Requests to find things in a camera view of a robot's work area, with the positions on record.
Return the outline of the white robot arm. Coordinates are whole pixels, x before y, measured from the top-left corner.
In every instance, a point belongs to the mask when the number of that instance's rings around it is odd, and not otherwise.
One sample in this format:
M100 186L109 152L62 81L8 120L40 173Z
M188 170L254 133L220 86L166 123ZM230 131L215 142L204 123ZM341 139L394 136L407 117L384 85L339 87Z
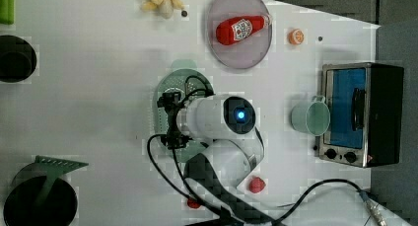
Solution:
M185 162L183 182L194 200L249 224L270 223L279 211L238 190L260 164L264 145L252 104L238 96L189 100L180 92L162 94L157 106L168 115L163 143L171 150L190 140L207 146Z

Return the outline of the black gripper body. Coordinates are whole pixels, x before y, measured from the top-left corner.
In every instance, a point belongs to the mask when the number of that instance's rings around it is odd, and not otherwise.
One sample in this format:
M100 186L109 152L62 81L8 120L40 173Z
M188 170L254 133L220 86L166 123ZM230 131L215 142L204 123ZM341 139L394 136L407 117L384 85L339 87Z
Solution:
M177 114L184 107L180 96L181 92L163 93L157 101L157 107L163 108L168 116L169 128L161 141L169 150L185 148L190 140L188 136L181 133L176 123Z

